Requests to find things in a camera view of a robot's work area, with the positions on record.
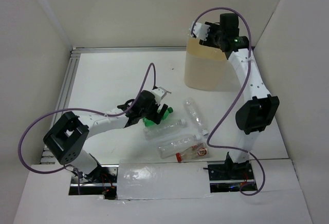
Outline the clear crushed bottle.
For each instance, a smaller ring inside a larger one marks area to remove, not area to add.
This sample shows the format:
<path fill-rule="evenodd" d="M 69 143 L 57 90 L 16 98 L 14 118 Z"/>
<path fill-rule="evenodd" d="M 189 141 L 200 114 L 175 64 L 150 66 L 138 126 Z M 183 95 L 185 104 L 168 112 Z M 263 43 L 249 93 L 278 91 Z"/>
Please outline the clear crushed bottle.
<path fill-rule="evenodd" d="M 147 140 L 154 140 L 167 135 L 179 132 L 187 126 L 185 119 L 168 120 L 159 125 L 149 126 L 143 129 L 144 136 Z"/>

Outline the clear ribbed bottle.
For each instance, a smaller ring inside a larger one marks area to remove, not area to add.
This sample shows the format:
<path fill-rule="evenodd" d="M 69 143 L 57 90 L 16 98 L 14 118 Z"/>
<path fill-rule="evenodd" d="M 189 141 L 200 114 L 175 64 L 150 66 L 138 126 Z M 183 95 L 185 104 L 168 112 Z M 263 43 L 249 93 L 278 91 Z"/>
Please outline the clear ribbed bottle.
<path fill-rule="evenodd" d="M 158 152 L 161 159 L 166 159 L 182 152 L 187 148 L 197 145 L 202 141 L 200 135 L 184 135 L 161 142 L 158 146 Z"/>

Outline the red cap labelled bottle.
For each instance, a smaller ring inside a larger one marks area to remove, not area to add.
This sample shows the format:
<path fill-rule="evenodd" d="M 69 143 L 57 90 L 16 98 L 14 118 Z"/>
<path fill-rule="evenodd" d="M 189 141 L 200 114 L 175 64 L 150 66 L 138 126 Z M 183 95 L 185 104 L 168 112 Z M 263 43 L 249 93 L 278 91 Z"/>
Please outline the red cap labelled bottle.
<path fill-rule="evenodd" d="M 193 145 L 183 152 L 176 153 L 177 162 L 183 162 L 186 160 L 199 159 L 208 155 L 208 148 L 205 143 L 199 143 Z"/>

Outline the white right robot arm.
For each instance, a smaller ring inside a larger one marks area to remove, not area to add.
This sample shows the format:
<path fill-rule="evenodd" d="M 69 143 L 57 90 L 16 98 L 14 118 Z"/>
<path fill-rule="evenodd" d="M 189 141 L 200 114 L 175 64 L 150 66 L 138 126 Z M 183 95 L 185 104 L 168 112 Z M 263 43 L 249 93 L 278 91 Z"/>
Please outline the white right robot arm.
<path fill-rule="evenodd" d="M 225 54 L 241 85 L 244 104 L 236 111 L 235 121 L 242 135 L 224 162 L 225 175 L 230 179 L 237 178 L 247 167 L 259 134 L 272 123 L 280 104 L 263 83 L 248 37 L 239 32 L 235 13 L 223 13 L 218 23 L 197 23 L 193 29 L 200 45 L 218 48 Z"/>

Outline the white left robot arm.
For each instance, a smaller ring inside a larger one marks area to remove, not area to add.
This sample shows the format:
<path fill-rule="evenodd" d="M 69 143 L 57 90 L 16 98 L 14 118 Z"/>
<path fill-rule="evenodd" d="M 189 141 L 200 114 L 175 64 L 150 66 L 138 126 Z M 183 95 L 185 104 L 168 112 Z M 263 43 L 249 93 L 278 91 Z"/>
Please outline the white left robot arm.
<path fill-rule="evenodd" d="M 104 115 L 78 116 L 65 112 L 43 138 L 45 145 L 61 165 L 70 164 L 89 182 L 96 182 L 106 173 L 100 163 L 84 149 L 85 141 L 103 132 L 123 129 L 147 118 L 160 124 L 168 106 L 160 103 L 167 91 L 161 87 L 143 90 L 137 99 L 131 99 Z"/>

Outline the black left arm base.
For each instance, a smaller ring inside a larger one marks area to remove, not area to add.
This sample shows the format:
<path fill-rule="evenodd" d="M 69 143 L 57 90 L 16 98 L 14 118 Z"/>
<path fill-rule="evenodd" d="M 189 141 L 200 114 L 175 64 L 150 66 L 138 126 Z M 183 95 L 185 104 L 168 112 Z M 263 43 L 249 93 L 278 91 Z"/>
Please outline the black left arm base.
<path fill-rule="evenodd" d="M 71 172 L 70 196 L 100 195 L 103 199 L 117 199 L 118 166 L 99 166 L 90 175 L 76 170 Z"/>

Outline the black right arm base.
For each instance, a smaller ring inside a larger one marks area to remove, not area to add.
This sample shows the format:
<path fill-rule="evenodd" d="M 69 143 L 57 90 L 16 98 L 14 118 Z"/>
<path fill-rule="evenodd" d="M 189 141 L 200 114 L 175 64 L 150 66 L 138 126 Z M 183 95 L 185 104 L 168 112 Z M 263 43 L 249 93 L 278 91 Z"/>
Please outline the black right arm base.
<path fill-rule="evenodd" d="M 203 168 L 208 173 L 210 192 L 253 192 L 258 189 L 252 165 L 249 161 L 234 163 L 227 154 L 224 162 L 208 164 Z"/>

